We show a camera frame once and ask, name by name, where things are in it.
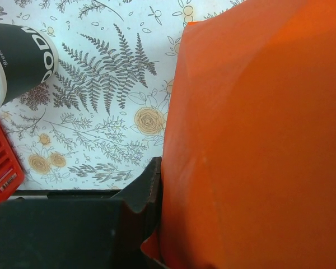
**botanical pattern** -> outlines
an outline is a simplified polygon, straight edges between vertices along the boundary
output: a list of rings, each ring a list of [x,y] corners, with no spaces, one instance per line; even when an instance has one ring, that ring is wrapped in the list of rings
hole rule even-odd
[[[57,72],[0,110],[21,189],[121,189],[162,155],[181,34],[242,0],[0,0],[47,35]]]

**paper cup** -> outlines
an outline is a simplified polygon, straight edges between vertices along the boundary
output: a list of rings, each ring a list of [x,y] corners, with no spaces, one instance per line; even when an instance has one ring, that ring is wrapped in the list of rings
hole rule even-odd
[[[47,36],[0,24],[0,107],[48,80],[57,67],[58,53]]]

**red basket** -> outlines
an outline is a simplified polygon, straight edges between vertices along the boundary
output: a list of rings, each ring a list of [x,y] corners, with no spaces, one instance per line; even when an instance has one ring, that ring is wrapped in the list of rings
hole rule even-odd
[[[0,202],[14,193],[24,181],[24,173],[0,126]]]

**orange object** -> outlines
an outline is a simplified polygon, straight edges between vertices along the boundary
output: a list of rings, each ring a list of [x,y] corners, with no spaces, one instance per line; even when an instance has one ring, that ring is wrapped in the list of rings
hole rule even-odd
[[[336,268],[336,1],[185,28],[162,176],[170,268]]]
[[[0,202],[5,201],[24,181],[24,173],[0,127]]]

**logo on cup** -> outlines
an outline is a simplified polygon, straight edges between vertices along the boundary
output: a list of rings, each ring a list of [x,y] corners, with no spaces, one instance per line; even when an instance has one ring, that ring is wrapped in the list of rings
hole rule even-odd
[[[44,52],[43,58],[47,72],[45,73],[43,79],[41,80],[41,83],[43,83],[50,78],[54,69],[54,56],[52,55],[50,46],[47,44],[45,39],[43,39],[40,35],[38,35],[38,32],[36,32],[35,30],[29,27],[22,27],[21,30],[28,34],[32,34],[32,39],[34,40],[38,48],[40,50],[46,50]]]

